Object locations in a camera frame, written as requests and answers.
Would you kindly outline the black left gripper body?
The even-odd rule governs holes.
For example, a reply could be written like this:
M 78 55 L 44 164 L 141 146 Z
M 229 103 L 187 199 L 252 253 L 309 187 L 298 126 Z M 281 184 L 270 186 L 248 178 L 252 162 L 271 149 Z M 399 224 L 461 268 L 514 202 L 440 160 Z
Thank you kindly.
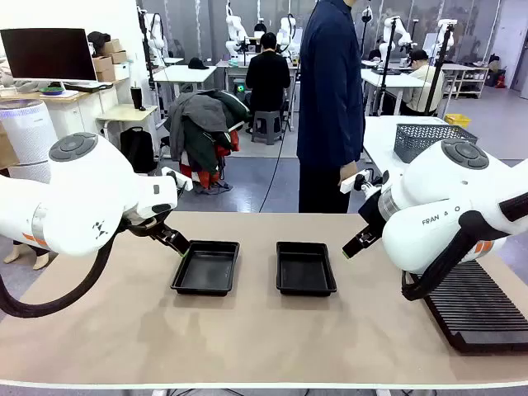
M 141 238 L 165 238 L 167 225 L 157 218 L 146 219 L 139 224 L 133 224 L 130 219 L 122 219 L 122 229 Z

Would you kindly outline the brown cardboard sheet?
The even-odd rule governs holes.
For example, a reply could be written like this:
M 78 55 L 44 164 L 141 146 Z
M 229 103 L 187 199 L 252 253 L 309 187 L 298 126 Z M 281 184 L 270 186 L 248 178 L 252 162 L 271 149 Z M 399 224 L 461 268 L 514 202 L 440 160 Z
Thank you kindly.
M 0 122 L 0 171 L 19 164 L 17 154 Z

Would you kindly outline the white cylindrical air purifier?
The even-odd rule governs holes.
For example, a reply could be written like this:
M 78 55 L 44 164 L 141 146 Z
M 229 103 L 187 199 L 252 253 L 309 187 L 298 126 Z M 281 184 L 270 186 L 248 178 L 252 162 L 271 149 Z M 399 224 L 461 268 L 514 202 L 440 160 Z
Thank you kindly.
M 49 150 L 57 135 L 46 104 L 38 99 L 0 101 L 0 125 L 17 157 L 9 176 L 50 182 Z

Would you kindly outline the grey plastic mesh basket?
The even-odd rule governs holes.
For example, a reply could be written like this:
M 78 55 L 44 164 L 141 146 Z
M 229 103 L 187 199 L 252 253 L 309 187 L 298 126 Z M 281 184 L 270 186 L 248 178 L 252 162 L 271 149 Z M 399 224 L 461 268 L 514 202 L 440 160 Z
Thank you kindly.
M 404 163 L 434 143 L 445 139 L 462 139 L 477 143 L 478 138 L 458 125 L 397 124 L 394 152 Z

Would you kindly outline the black fabric bundle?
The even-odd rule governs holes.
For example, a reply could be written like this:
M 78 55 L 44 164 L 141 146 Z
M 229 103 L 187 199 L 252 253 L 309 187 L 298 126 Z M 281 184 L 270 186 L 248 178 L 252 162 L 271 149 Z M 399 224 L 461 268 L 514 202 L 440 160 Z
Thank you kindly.
M 94 49 L 94 56 L 103 54 L 103 47 L 106 42 L 111 40 L 111 36 L 107 33 L 101 33 L 100 31 L 92 31 L 87 35 L 87 40 L 92 44 Z

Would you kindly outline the dark green jacket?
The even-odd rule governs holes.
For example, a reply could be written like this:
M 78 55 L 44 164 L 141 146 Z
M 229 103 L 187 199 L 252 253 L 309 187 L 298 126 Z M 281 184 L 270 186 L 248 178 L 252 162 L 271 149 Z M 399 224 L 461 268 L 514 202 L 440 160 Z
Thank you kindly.
M 194 95 L 182 112 L 184 151 L 192 167 L 213 175 L 221 171 L 222 157 L 238 151 L 238 130 L 250 116 L 234 94 L 213 90 Z

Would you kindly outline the black backpack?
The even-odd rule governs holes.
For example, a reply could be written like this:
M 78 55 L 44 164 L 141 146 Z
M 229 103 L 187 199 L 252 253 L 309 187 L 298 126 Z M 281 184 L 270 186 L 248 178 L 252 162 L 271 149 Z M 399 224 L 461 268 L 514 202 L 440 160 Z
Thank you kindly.
M 120 151 L 136 173 L 151 173 L 157 167 L 151 134 L 140 126 L 120 133 Z

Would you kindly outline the white rounded side table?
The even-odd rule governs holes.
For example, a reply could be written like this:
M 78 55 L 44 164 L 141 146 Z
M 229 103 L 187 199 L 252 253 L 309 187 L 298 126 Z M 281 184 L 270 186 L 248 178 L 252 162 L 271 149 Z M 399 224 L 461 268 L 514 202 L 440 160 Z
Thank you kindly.
M 408 115 L 367 116 L 365 122 L 364 150 L 381 172 L 408 166 L 394 152 L 397 125 L 446 125 L 437 117 Z

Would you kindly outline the black slotted board rack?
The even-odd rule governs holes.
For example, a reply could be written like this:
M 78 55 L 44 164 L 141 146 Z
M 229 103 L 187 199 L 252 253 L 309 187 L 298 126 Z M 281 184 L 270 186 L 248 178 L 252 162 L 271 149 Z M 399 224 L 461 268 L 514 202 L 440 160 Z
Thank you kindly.
M 528 316 L 476 261 L 457 265 L 417 304 L 461 354 L 528 354 Z

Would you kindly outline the white cabinet desk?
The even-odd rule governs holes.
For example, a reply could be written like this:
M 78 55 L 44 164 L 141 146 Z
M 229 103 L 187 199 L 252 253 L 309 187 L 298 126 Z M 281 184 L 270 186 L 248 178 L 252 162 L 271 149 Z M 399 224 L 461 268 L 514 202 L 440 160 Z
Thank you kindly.
M 68 98 L 44 98 L 58 139 L 69 134 L 101 130 L 98 117 L 119 104 L 120 94 L 129 87 L 129 79 L 113 82 L 112 87 L 98 92 L 80 92 Z

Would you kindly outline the grey plastic stool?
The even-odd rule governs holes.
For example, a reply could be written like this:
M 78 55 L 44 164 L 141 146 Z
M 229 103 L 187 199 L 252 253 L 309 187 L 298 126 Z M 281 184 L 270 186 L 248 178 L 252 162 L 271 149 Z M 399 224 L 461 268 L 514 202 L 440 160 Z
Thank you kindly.
M 279 111 L 256 111 L 253 118 L 252 142 L 264 141 L 266 145 L 274 145 L 281 139 L 282 124 Z

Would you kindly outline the white office desk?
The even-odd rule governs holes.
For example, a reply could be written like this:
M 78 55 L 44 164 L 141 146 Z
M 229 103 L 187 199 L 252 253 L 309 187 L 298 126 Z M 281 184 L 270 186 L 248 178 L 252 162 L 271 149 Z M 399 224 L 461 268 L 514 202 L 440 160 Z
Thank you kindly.
M 174 64 L 159 69 L 153 74 L 154 92 L 159 105 L 165 105 L 163 93 L 172 87 L 172 97 L 178 98 L 181 94 L 181 86 L 190 86 L 193 91 L 198 91 L 201 86 L 216 70 L 215 66 L 207 69 L 192 69 L 187 65 Z

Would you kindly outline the black computer monitor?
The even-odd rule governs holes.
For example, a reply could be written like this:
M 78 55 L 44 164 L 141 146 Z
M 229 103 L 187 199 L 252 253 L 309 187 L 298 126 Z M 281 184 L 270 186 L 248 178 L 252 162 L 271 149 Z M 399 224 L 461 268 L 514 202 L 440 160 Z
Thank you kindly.
M 83 29 L 4 29 L 0 30 L 0 38 L 15 79 L 81 83 L 97 80 Z

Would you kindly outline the small wood top table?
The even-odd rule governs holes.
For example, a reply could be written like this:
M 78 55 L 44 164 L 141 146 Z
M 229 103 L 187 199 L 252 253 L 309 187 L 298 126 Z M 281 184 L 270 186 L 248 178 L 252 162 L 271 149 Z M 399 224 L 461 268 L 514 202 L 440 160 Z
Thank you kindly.
M 145 108 L 146 111 L 140 111 L 135 110 L 134 105 L 132 104 L 119 104 L 98 117 L 99 126 L 101 126 L 101 130 L 98 134 L 104 139 L 104 143 L 98 144 L 96 151 L 97 155 L 102 158 L 105 165 L 117 165 L 120 167 L 125 161 L 130 163 L 120 151 L 120 146 L 116 147 L 112 143 L 109 125 L 112 123 L 121 125 L 121 130 L 118 132 L 118 140 L 120 144 L 121 132 L 135 126 L 143 128 L 143 123 L 157 110 L 156 106 L 145 106 Z

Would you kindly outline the red garment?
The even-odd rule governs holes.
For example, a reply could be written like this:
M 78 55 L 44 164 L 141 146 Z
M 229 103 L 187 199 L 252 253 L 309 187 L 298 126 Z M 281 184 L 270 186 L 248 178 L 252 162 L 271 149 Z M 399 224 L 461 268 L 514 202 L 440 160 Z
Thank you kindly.
M 185 137 L 184 151 L 179 161 L 180 173 L 205 190 L 224 179 L 225 159 L 239 151 L 237 130 L 209 134 L 202 130 Z

